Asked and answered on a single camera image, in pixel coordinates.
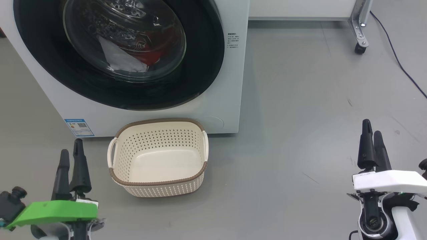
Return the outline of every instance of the black cable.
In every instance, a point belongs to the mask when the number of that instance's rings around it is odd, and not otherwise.
[[[357,231],[357,230],[352,231],[352,232],[350,233],[350,236],[348,236],[348,240],[351,240],[351,236],[352,236],[353,234],[355,234],[355,233],[358,233],[358,231]]]
[[[408,78],[412,81],[412,83],[418,88],[418,90],[424,95],[425,98],[427,98],[427,95],[424,93],[424,91],[418,86],[418,84],[415,82],[415,80],[406,72],[406,70],[403,68],[402,64],[399,61],[399,58],[396,54],[395,48],[393,47],[392,41],[390,40],[389,37],[389,33],[387,32],[387,30],[384,28],[383,24],[381,23],[381,21],[377,18],[377,16],[375,16],[372,11],[370,12],[371,15],[375,18],[375,20],[378,21],[378,23],[381,25],[381,27],[383,28],[384,32],[387,35],[387,38],[389,39],[389,43],[390,43],[390,47],[392,47],[393,53],[395,55],[396,61],[398,61],[398,64],[400,66],[400,68],[402,69],[402,71],[406,74],[406,76],[408,76]]]

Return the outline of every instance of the white cabinet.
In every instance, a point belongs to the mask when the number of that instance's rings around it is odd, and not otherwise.
[[[251,0],[250,20],[348,19],[356,0]]]

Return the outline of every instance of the gray floor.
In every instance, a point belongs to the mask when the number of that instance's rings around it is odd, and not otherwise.
[[[426,7],[377,0],[372,9],[425,90]],[[427,158],[427,100],[399,70],[379,25],[370,19],[364,30],[371,46],[357,56],[346,23],[251,22],[240,133],[211,136],[205,181],[193,194],[134,198],[110,178],[109,139],[86,140],[89,196],[108,219],[93,239],[347,239],[360,211],[346,193],[362,120],[383,132],[395,169],[417,170]],[[25,202],[48,200],[73,135],[8,40],[0,53],[0,189],[19,185]],[[418,200],[425,226],[427,202]],[[25,227],[0,239],[32,237]]]

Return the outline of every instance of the brown basket rim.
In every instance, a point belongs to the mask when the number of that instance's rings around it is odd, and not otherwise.
[[[126,129],[133,127],[133,126],[150,124],[150,123],[167,123],[167,122],[190,122],[190,123],[196,124],[200,128],[201,131],[205,130],[199,122],[197,122],[196,120],[190,119],[190,118],[159,118],[159,119],[150,119],[150,120],[144,120],[144,121],[129,123],[128,125],[122,127],[117,132],[115,137],[119,138],[119,136],[120,136],[120,134],[122,134],[122,132],[124,132]]]
[[[115,135],[116,138],[120,137],[120,134],[124,132],[126,129],[137,126],[137,125],[143,125],[143,124],[149,124],[149,123],[167,123],[167,122],[190,122],[196,124],[201,131],[204,131],[205,129],[203,126],[197,122],[196,120],[190,119],[190,118],[161,118],[161,119],[150,119],[150,120],[144,120],[139,122],[130,123],[124,127],[122,127],[117,134]],[[113,168],[109,168],[110,175],[116,181],[118,184],[121,184],[123,186],[134,186],[134,187],[148,187],[148,186],[161,186],[161,185],[169,185],[169,184],[177,184],[177,183],[183,183],[192,181],[198,177],[200,177],[204,171],[206,170],[206,167],[208,165],[208,162],[205,161],[203,163],[202,169],[194,176],[186,178],[186,179],[178,179],[178,180],[172,180],[172,181],[159,181],[159,182],[127,182],[119,179],[116,174],[114,173]]]

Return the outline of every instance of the metal stand leg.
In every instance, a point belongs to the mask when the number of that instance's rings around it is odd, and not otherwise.
[[[373,0],[366,0],[365,6],[360,14],[360,25],[366,26],[368,22],[369,12],[371,11]]]
[[[354,52],[357,54],[364,54],[366,48],[369,46],[368,40],[366,40],[365,35],[363,34],[362,27],[360,25],[361,15],[363,11],[366,11],[369,5],[366,3],[369,0],[356,0],[353,11],[351,13],[348,23],[350,24],[351,30],[357,39],[357,45],[354,49]]]

